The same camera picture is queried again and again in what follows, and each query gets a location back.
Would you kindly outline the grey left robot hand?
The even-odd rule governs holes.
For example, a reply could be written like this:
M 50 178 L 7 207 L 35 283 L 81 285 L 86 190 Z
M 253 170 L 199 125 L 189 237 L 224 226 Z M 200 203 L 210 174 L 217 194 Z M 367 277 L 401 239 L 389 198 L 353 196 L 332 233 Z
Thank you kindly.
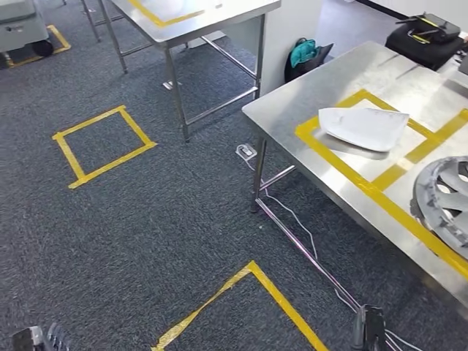
M 14 351 L 69 351 L 70 342 L 64 329 L 53 322 L 47 333 L 39 325 L 30 326 L 12 336 Z

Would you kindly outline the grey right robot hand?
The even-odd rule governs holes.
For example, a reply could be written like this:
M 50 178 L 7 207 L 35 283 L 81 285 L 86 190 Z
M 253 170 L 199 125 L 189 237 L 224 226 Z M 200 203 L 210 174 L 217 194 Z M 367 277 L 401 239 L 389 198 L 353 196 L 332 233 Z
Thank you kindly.
M 351 350 L 387 350 L 383 311 L 365 304 L 358 309 L 352 333 Z

